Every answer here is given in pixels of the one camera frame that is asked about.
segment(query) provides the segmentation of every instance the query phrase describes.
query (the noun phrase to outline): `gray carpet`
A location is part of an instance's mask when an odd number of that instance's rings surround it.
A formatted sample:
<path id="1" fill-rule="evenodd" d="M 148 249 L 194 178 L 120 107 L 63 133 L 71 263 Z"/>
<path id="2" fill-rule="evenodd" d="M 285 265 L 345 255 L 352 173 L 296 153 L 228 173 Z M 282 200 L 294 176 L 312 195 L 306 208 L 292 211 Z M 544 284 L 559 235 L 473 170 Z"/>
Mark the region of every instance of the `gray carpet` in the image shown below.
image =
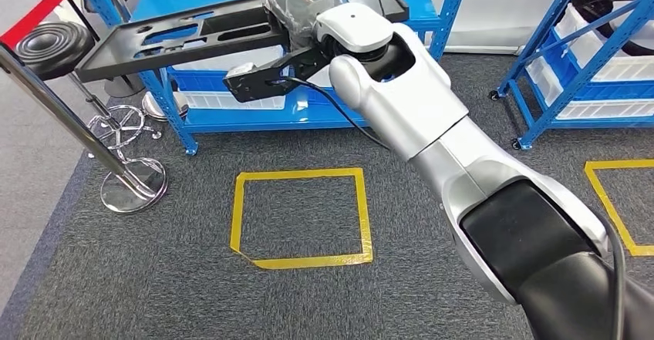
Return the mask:
<path id="1" fill-rule="evenodd" d="M 512 61 L 443 59 L 471 117 L 505 147 L 516 137 L 516 112 L 512 104 L 486 99 L 486 93 Z M 89 171 L 79 200 L 61 220 L 58 246 L 31 299 L 24 308 L 10 301 L 3 315 L 15 319 L 10 337 L 531 338 L 520 308 L 492 301 L 472 278 L 416 173 L 356 131 L 232 133 L 198 140 L 195 157 L 183 155 L 172 133 L 158 142 L 144 137 L 136 145 L 135 153 L 167 167 L 170 188 L 159 204 L 133 216 L 101 207 L 105 170 Z M 649 157 L 652 150 L 648 130 L 570 130 L 550 132 L 532 151 L 512 153 L 603 210 L 583 173 L 584 162 Z M 323 167 L 363 168 L 371 264 L 265 271 L 230 250 L 234 179 L 240 172 Z M 651 208 L 629 202 L 647 200 L 644 189 L 622 187 L 634 178 L 609 172 L 600 177 L 610 194 L 622 192 L 616 197 L 622 199 L 619 211 L 630 213 L 628 227 L 642 226 L 637 240 L 654 244 Z M 651 185 L 651 174 L 645 177 Z M 352 179 L 254 181 L 245 193 L 242 250 L 253 258 L 358 251 Z M 634 278 L 654 287 L 654 258 L 628 263 Z"/>

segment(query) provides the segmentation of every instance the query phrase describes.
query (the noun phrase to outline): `blue metal shelf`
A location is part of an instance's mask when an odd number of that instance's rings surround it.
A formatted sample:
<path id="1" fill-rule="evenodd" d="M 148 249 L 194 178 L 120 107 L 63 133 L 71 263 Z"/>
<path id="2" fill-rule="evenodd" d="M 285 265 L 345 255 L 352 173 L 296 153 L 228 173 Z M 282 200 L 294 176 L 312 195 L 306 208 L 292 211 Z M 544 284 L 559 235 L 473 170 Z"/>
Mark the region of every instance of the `blue metal shelf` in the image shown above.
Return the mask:
<path id="1" fill-rule="evenodd" d="M 624 82 L 624 87 L 619 87 L 619 82 L 604 82 L 600 84 L 597 82 L 591 82 L 591 79 L 600 71 L 600 69 L 602 69 L 604 64 L 606 64 L 607 61 L 609 61 L 610 58 L 621 49 L 625 42 L 627 42 L 635 32 L 639 31 L 649 20 L 654 18 L 654 0 L 635 0 L 630 2 L 627 6 L 615 10 L 611 14 L 596 20 L 587 27 L 579 29 L 577 32 L 574 32 L 563 39 L 556 38 L 555 41 L 553 41 L 551 36 L 552 27 L 555 25 L 558 17 L 565 11 L 569 1 L 570 0 L 554 0 L 549 10 L 545 13 L 543 21 L 529 39 L 523 52 L 518 56 L 516 62 L 511 67 L 511 70 L 497 88 L 500 97 L 505 97 L 509 91 L 513 92 L 516 104 L 527 123 L 527 131 L 523 133 L 521 137 L 517 138 L 520 147 L 524 150 L 530 149 L 534 140 L 536 140 L 536 138 L 547 129 L 654 126 L 654 116 L 593 120 L 556 119 L 556 116 L 573 99 L 583 97 L 586 93 L 595 94 L 592 92 L 594 88 L 602 89 L 604 86 L 615 84 L 615 89 L 612 89 L 613 91 L 630 92 L 630 94 L 632 94 L 634 93 L 634 89 L 640 89 L 641 92 L 635 93 L 637 95 L 647 95 L 649 90 L 649 87 L 646 86 L 638 87 L 638 84 L 647 84 L 643 82 Z M 618 27 L 611 38 L 604 43 L 595 56 L 588 61 L 583 69 L 576 64 L 576 61 L 569 60 L 571 58 L 570 56 L 564 56 L 564 60 L 560 61 L 561 65 L 557 65 L 556 63 L 552 64 L 552 59 L 561 60 L 561 47 L 563 47 L 565 43 L 572 42 L 580 35 L 592 31 L 592 29 L 623 15 L 627 11 L 632 11 L 632 13 Z M 539 56 L 544 56 L 551 65 L 554 65 L 553 70 L 559 76 L 558 78 L 564 87 L 561 95 L 559 95 L 559 97 L 549 107 L 545 105 L 538 87 L 531 81 L 528 74 L 525 73 L 525 66 Z M 543 110 L 543 113 L 537 119 L 531 115 L 524 101 L 522 92 L 517 87 L 517 79 L 522 75 L 527 76 L 531 90 L 536 95 L 538 104 Z M 598 91 L 598 94 L 601 96 L 604 93 Z M 613 96 L 612 98 L 619 99 L 621 97 Z"/>
<path id="2" fill-rule="evenodd" d="M 132 20 L 148 19 L 222 1 L 227 0 L 140 0 Z M 461 0 L 445 0 L 440 14 L 431 0 L 404 1 L 410 8 L 410 18 L 406 24 L 416 30 L 421 38 L 424 38 L 425 32 L 434 32 L 429 50 L 434 58 L 440 58 Z M 120 18 L 109 0 L 91 0 L 91 2 L 100 10 L 100 16 L 108 26 L 120 24 Z M 171 109 L 174 108 L 174 102 L 165 69 L 161 69 L 161 75 L 165 84 L 162 84 L 154 72 L 142 72 L 140 77 L 153 93 L 154 99 L 166 114 L 188 154 L 195 154 L 197 151 L 197 143 L 191 136 L 192 133 L 350 126 L 347 120 L 331 106 L 309 102 L 309 105 L 304 107 L 296 93 L 286 97 L 287 104 L 283 110 L 192 109 L 186 120 L 182 121 L 175 110 Z M 349 110 L 348 112 L 358 124 L 366 125 L 360 116 Z"/>

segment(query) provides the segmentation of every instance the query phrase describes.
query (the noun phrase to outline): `white robotic arm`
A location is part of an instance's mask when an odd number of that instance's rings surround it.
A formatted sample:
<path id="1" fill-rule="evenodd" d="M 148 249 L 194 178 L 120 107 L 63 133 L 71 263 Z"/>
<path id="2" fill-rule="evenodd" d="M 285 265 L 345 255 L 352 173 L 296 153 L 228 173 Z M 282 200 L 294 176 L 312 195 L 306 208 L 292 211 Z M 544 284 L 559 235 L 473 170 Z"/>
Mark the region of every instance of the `white robotic arm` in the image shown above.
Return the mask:
<path id="1" fill-rule="evenodd" d="M 457 250 L 484 288 L 523 305 L 539 339 L 608 338 L 613 270 L 598 258 L 608 253 L 605 225 L 477 127 L 409 27 L 347 3 L 317 17 L 315 37 L 338 43 L 334 90 L 440 197 Z M 395 66 L 384 79 L 370 74 L 379 61 Z M 626 296 L 625 338 L 647 338 L 654 295 L 628 281 Z"/>

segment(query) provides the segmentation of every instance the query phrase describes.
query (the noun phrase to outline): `yellow floor tape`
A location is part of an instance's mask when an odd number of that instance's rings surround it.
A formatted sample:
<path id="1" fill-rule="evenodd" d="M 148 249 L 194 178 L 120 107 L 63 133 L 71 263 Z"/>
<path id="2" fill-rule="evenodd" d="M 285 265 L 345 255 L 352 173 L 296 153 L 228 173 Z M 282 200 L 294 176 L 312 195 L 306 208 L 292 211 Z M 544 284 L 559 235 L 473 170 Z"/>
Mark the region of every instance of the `yellow floor tape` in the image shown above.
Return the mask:
<path id="1" fill-rule="evenodd" d="M 243 219 L 244 185 L 248 180 L 293 180 L 298 178 L 317 177 L 354 177 L 356 189 L 356 204 L 359 209 L 359 228 L 361 230 L 360 254 L 329 255 L 307 258 L 250 259 L 241 253 L 241 225 Z M 363 169 L 336 168 L 314 170 L 286 170 L 279 172 L 243 172 L 236 177 L 234 190 L 234 211 L 231 218 L 231 236 L 229 246 L 236 253 L 248 259 L 252 264 L 265 269 L 289 269 L 330 267 L 336 265 L 351 265 L 373 261 L 373 242 L 370 236 L 368 221 L 368 204 L 366 188 L 363 183 Z"/>
<path id="2" fill-rule="evenodd" d="M 618 215 L 618 212 L 615 210 L 615 207 L 611 203 L 604 187 L 599 182 L 595 170 L 599 169 L 625 169 L 625 168 L 649 168 L 654 167 L 654 160 L 609 160 L 609 161 L 588 161 L 584 171 L 588 176 L 588 179 L 591 181 L 593 189 L 599 196 L 599 200 L 604 204 L 606 212 L 610 216 L 613 224 L 618 229 L 618 233 L 622 238 L 622 242 L 629 250 L 629 253 L 634 256 L 653 256 L 654 255 L 654 245 L 638 245 L 634 242 L 631 234 L 627 230 L 625 223 L 622 222 L 622 219 Z"/>

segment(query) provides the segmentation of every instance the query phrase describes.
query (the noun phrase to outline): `white plastic bin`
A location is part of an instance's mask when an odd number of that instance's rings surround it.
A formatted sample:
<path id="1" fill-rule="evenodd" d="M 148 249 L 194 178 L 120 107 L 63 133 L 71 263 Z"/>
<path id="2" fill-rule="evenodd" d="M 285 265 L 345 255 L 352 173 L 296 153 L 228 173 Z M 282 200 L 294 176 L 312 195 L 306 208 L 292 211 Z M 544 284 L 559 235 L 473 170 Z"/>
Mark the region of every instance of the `white plastic bin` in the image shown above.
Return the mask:
<path id="1" fill-rule="evenodd" d="M 568 4 L 565 15 L 554 27 L 559 38 L 576 32 L 588 23 L 577 12 L 574 6 Z M 641 35 L 637 42 L 643 43 L 646 36 Z M 590 59 L 604 45 L 605 38 L 595 30 L 591 30 L 568 43 L 570 52 L 583 69 Z M 629 80 L 654 80 L 654 56 L 629 56 L 619 50 L 606 65 L 593 77 L 593 82 L 620 82 Z"/>
<path id="2" fill-rule="evenodd" d="M 543 57 L 526 67 L 527 73 L 541 90 L 545 103 L 550 106 L 563 92 L 563 87 Z M 607 99 L 597 101 L 571 101 L 556 119 L 601 119 L 654 115 L 654 99 Z"/>
<path id="3" fill-rule="evenodd" d="M 240 103 L 230 92 L 181 92 L 191 109 L 281 110 L 286 102 L 284 96 Z"/>

